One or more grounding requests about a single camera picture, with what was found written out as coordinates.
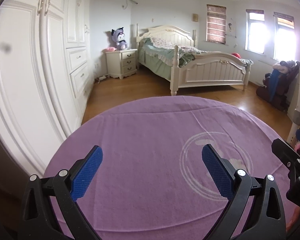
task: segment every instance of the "nightstand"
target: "nightstand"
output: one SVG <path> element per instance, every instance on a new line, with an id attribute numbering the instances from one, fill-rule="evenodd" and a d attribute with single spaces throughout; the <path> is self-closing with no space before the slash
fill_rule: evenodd
<path id="1" fill-rule="evenodd" d="M 106 52 L 108 74 L 123 79 L 137 72 L 137 49 Z"/>

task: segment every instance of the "drawer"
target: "drawer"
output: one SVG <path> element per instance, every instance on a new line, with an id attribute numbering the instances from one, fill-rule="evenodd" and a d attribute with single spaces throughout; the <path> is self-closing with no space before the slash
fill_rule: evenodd
<path id="1" fill-rule="evenodd" d="M 69 59 L 69 73 L 72 73 L 87 61 L 86 48 L 67 49 Z"/>
<path id="2" fill-rule="evenodd" d="M 129 65 L 122 68 L 123 74 L 136 70 L 136 65 Z"/>
<path id="3" fill-rule="evenodd" d="M 136 59 L 135 58 L 129 58 L 121 61 L 121 66 L 125 67 L 128 65 L 135 65 L 136 64 Z"/>
<path id="4" fill-rule="evenodd" d="M 79 95 L 79 97 L 78 97 L 78 104 L 79 104 L 79 108 L 82 113 L 84 113 L 84 111 L 85 111 L 85 106 L 88 101 L 88 96 L 89 96 L 89 86 L 85 87 L 82 94 Z"/>
<path id="5" fill-rule="evenodd" d="M 123 52 L 121 53 L 121 60 L 125 60 L 128 58 L 133 58 L 136 57 L 136 52 L 135 51 L 128 51 L 128 52 Z"/>
<path id="6" fill-rule="evenodd" d="M 71 84 L 74 96 L 77 97 L 82 92 L 85 84 L 89 79 L 88 63 L 83 64 L 70 74 Z"/>

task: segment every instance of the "chair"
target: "chair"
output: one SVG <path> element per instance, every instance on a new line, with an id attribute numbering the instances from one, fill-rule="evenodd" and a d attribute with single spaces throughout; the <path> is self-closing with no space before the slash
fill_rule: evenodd
<path id="1" fill-rule="evenodd" d="M 258 87 L 256 94 L 265 101 L 269 102 L 275 108 L 279 109 L 280 111 L 285 111 L 288 109 L 288 105 L 286 103 L 287 97 L 285 96 L 285 94 L 288 92 L 291 82 L 298 75 L 298 73 L 299 67 L 295 66 L 290 73 L 282 74 L 279 77 L 278 85 L 276 87 L 275 95 L 272 101 L 270 101 L 270 92 L 268 89 L 270 80 L 269 73 L 265 75 L 265 79 L 263 80 L 264 86 Z"/>

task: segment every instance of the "window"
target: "window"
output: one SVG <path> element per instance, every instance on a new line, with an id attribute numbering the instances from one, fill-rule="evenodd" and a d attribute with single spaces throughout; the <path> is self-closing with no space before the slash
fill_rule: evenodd
<path id="1" fill-rule="evenodd" d="M 247 9 L 246 50 L 263 54 L 268 40 L 263 10 Z"/>
<path id="2" fill-rule="evenodd" d="M 274 59 L 278 61 L 295 60 L 296 35 L 294 33 L 294 18 L 277 12 L 274 13 L 274 17 Z"/>
<path id="3" fill-rule="evenodd" d="M 226 7 L 207 4 L 207 41 L 226 44 Z"/>

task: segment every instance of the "sunlight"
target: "sunlight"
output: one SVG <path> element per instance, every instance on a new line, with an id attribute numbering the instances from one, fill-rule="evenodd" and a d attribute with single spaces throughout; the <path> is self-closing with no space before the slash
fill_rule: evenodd
<path id="1" fill-rule="evenodd" d="M 268 40 L 268 31 L 262 22 L 252 22 L 250 24 L 249 47 L 248 50 L 263 53 Z"/>
<path id="2" fill-rule="evenodd" d="M 275 59 L 295 60 L 296 57 L 296 35 L 293 30 L 280 28 L 276 34 Z"/>

